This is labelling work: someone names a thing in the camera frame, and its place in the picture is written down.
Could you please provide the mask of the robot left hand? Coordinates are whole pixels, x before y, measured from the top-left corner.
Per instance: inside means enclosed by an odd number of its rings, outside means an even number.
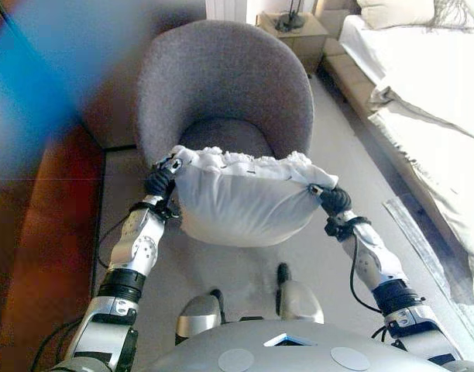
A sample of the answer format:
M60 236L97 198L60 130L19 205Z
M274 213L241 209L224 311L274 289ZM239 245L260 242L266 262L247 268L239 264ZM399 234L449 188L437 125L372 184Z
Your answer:
M145 192L168 199L175 187L175 174L182 165L183 161L174 153L155 163L144 181Z

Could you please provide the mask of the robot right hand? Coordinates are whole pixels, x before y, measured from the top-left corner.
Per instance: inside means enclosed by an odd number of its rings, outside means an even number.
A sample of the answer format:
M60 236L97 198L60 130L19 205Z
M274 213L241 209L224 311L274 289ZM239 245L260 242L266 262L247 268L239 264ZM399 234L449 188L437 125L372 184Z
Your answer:
M309 184L307 189L319 200L320 206L330 217L335 217L352 208L352 199L339 186L330 189L322 188L318 184Z

